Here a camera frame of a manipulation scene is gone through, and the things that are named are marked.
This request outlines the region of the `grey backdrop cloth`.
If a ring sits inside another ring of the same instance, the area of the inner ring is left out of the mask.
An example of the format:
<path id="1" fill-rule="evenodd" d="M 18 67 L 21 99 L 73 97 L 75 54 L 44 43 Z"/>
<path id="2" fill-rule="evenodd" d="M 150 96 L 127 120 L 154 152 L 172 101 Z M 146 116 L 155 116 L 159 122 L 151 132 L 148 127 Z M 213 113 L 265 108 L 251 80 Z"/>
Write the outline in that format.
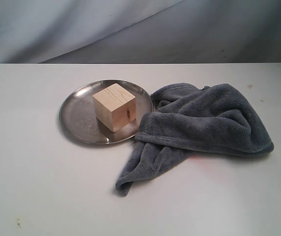
<path id="1" fill-rule="evenodd" d="M 0 63 L 281 62 L 281 0 L 0 0 Z"/>

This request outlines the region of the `grey-blue fleece towel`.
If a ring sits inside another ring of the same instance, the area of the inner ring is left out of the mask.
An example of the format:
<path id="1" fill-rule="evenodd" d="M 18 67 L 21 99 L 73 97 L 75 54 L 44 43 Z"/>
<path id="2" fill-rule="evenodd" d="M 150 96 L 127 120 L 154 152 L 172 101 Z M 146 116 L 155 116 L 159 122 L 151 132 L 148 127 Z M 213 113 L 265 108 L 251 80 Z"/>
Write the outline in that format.
<path id="1" fill-rule="evenodd" d="M 122 196 L 134 182 L 162 175 L 193 152 L 256 157 L 274 149 L 254 108 L 231 85 L 171 84 L 151 99 L 156 110 L 142 117 L 134 151 L 115 183 Z"/>

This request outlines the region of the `round stainless steel plate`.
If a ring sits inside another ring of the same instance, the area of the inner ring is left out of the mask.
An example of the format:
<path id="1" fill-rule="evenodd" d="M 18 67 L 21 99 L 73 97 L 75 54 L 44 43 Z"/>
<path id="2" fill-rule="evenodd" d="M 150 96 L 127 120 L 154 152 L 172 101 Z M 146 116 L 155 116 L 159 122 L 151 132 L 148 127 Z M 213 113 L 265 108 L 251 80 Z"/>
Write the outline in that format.
<path id="1" fill-rule="evenodd" d="M 111 132 L 95 115 L 93 94 L 119 84 L 136 97 L 137 116 L 134 121 L 117 132 Z M 59 111 L 60 127 L 68 138 L 91 145 L 108 145 L 123 142 L 135 136 L 142 116 L 153 112 L 150 95 L 140 86 L 122 80 L 102 80 L 84 85 L 71 93 Z"/>

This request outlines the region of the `light wooden cube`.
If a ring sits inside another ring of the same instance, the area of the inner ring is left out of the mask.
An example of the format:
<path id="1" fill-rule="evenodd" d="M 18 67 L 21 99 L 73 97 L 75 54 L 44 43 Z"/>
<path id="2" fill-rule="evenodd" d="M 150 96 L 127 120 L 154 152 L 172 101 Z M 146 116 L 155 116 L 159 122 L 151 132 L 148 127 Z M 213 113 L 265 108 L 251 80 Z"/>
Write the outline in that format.
<path id="1" fill-rule="evenodd" d="M 96 118 L 111 132 L 136 119 L 136 97 L 115 83 L 92 96 Z"/>

